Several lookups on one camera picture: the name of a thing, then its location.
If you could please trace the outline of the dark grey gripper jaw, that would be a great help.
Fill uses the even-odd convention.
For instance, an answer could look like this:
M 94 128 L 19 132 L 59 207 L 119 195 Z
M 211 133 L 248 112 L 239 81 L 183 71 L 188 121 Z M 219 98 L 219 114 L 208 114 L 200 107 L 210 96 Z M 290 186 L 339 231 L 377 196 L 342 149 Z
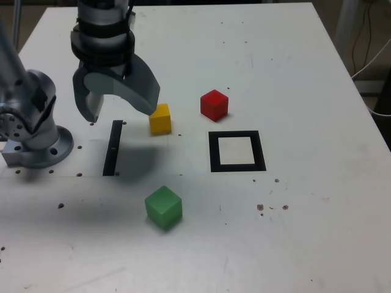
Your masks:
M 92 92 L 84 85 L 84 78 L 87 73 L 88 68 L 83 62 L 80 62 L 73 75 L 75 103 L 85 120 L 96 123 L 103 105 L 103 95 Z

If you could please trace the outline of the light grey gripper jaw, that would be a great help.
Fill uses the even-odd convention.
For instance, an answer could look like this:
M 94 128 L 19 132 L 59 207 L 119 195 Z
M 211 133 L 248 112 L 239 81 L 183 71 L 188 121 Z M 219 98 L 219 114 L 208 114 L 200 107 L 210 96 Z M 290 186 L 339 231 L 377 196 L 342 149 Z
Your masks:
M 155 112 L 160 86 L 148 65 L 137 55 L 131 58 L 131 73 L 124 78 L 111 72 L 88 73 L 84 85 L 93 93 L 115 95 L 137 111 L 151 115 Z

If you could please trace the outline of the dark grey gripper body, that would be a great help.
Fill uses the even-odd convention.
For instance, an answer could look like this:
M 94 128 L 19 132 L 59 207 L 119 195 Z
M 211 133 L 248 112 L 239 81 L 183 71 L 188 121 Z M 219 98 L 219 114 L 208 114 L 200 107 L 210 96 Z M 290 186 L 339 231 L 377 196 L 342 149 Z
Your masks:
M 111 77 L 125 79 L 133 71 L 133 58 L 117 66 L 95 65 L 89 59 L 79 58 L 79 78 L 84 79 L 89 73 L 103 73 Z

